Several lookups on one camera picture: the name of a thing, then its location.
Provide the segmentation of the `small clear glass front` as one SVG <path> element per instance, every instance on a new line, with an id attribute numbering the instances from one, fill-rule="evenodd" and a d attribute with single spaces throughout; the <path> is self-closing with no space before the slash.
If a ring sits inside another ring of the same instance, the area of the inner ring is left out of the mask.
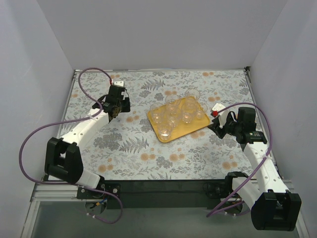
<path id="1" fill-rule="evenodd" d="M 208 107 L 205 103 L 197 103 L 196 104 L 197 110 L 196 110 L 196 118 L 202 119 L 204 115 L 206 114 L 206 111 L 208 110 Z"/>

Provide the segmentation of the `clear glass tray front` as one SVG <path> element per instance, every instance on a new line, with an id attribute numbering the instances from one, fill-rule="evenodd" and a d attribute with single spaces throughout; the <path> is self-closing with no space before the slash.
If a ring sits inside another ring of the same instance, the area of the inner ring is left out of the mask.
<path id="1" fill-rule="evenodd" d="M 158 136 L 162 140 L 168 140 L 171 137 L 174 124 L 170 120 L 164 120 L 158 125 Z"/>

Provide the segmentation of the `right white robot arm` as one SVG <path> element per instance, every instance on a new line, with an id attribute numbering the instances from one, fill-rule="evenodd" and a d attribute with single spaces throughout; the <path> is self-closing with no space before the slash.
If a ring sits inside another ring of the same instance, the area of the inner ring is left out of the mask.
<path id="1" fill-rule="evenodd" d="M 288 231 L 295 229 L 302 201 L 292 193 L 279 175 L 270 156 L 272 138 L 256 130 L 256 111 L 260 108 L 252 103 L 237 103 L 238 113 L 216 103 L 212 110 L 213 120 L 208 126 L 218 138 L 225 135 L 236 138 L 245 156 L 252 165 L 248 176 L 232 172 L 225 177 L 229 194 L 216 205 L 207 216 L 226 211 L 223 204 L 234 195 L 239 195 L 242 204 L 251 211 L 251 220 L 257 230 Z"/>

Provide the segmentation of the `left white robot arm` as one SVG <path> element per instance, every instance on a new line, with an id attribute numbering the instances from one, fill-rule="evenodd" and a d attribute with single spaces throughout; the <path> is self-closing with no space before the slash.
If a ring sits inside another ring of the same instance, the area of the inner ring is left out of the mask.
<path id="1" fill-rule="evenodd" d="M 78 123 L 61 138 L 47 143 L 45 173 L 70 184 L 96 189 L 104 178 L 83 166 L 81 149 L 119 113 L 130 111 L 130 100 L 123 81 L 113 83 L 108 94 L 90 109 L 90 117 Z"/>

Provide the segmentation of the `yellow plastic tray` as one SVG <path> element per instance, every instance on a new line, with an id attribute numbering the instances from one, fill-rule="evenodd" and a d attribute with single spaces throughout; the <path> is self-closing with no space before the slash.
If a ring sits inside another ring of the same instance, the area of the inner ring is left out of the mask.
<path id="1" fill-rule="evenodd" d="M 180 97 L 180 104 L 178 106 L 178 109 L 181 110 L 181 107 L 182 107 L 182 105 L 184 103 L 185 103 L 185 98 Z M 167 120 L 167 116 L 166 116 L 167 110 L 166 110 L 165 103 L 163 105 L 165 106 L 165 112 L 164 112 L 164 116 L 163 116 L 163 121 L 164 121 L 164 120 Z M 155 122 L 152 121 L 150 111 L 148 111 L 147 117 L 149 119 L 149 122 L 150 122 L 150 124 L 151 124 L 151 126 L 152 126 L 152 128 L 153 128 L 153 130 L 154 130 L 154 132 L 155 132 L 155 134 L 157 136 L 157 138 L 162 143 L 171 142 L 171 141 L 173 141 L 175 139 L 183 137 L 183 136 L 185 136 L 187 134 L 190 134 L 192 132 L 195 132 L 195 131 L 197 131 L 199 129 L 205 128 L 210 123 L 210 118 L 209 118 L 209 116 L 207 114 L 205 114 L 202 119 L 197 119 L 196 116 L 195 116 L 194 120 L 191 123 L 184 123 L 182 121 L 182 115 L 181 115 L 180 122 L 179 122 L 177 127 L 173 128 L 171 137 L 168 140 L 162 140 L 162 139 L 159 138 L 159 135 L 158 135 L 158 125 L 159 125 L 159 123 L 155 123 Z"/>

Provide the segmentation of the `floral patterned table mat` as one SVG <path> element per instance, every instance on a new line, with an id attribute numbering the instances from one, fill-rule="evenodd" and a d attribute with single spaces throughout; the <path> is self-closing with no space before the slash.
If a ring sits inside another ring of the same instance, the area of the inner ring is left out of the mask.
<path id="1" fill-rule="evenodd" d="M 219 139 L 204 128 L 169 143 L 161 143 L 148 120 L 154 103 L 168 95 L 183 96 L 198 89 L 200 102 L 209 109 L 252 102 L 242 70 L 205 71 L 90 71 L 75 74 L 60 135 L 69 132 L 74 119 L 85 117 L 97 99 L 108 92 L 108 81 L 124 81 L 131 111 L 104 126 L 81 149 L 84 167 L 106 179 L 222 179 L 229 172 L 252 172 L 252 166 L 232 136 Z"/>

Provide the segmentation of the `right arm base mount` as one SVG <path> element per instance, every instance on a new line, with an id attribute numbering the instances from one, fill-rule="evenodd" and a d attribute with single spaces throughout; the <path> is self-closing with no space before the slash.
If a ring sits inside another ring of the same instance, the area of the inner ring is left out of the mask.
<path id="1" fill-rule="evenodd" d="M 224 182 L 205 182 L 203 184 L 203 191 L 211 199 L 225 199 L 232 192 Z"/>

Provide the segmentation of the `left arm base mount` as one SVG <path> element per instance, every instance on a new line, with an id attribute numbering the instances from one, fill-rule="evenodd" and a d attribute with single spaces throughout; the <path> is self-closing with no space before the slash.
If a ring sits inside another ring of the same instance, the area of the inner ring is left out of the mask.
<path id="1" fill-rule="evenodd" d="M 118 183 L 106 183 L 102 182 L 97 185 L 96 190 L 99 190 L 99 192 L 92 191 L 91 189 L 87 189 L 84 187 L 79 187 L 77 190 L 77 199 L 105 199 L 108 198 L 107 194 L 102 193 L 102 191 L 111 193 L 115 195 L 116 197 L 120 196 L 120 189 L 121 186 Z"/>

